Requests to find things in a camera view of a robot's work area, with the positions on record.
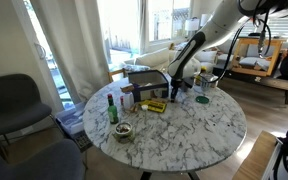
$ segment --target table base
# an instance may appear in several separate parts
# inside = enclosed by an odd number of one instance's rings
[[[143,172],[141,176],[141,180],[149,180],[151,178],[152,173],[150,172]],[[200,180],[200,178],[197,176],[197,174],[194,171],[188,172],[188,176],[191,178],[191,180]]]

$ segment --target white marble table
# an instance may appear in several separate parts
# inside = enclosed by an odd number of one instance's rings
[[[93,144],[115,160],[146,172],[192,172],[213,166],[231,156],[246,134],[246,119],[237,102],[219,88],[206,92],[208,104],[195,101],[199,86],[182,92],[164,113],[124,111],[120,87],[128,79],[100,89],[89,100],[83,116],[84,128]],[[112,93],[121,121],[136,129],[134,142],[118,143],[112,136],[107,114],[107,94]]]

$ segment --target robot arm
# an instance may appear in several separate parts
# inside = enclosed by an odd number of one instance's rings
[[[168,73],[172,77],[171,102],[174,102],[177,90],[181,86],[185,65],[197,51],[222,44],[247,19],[263,14],[274,14],[276,17],[278,14],[280,17],[288,14],[288,0],[222,0],[207,24],[189,40],[181,53],[170,63]]]

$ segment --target lamp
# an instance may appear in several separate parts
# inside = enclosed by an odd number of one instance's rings
[[[200,20],[196,17],[188,19],[185,21],[185,30],[186,31],[197,31],[200,27]]]
[[[211,14],[202,14],[201,16],[201,26],[205,26],[205,24],[207,23],[207,21],[211,18]]]

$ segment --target gray chair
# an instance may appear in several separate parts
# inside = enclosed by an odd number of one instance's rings
[[[0,74],[0,136],[21,130],[46,117],[52,109],[41,102],[34,80],[26,74]]]
[[[0,157],[0,180],[81,180],[85,169],[79,149],[63,139],[18,164],[7,164]]]

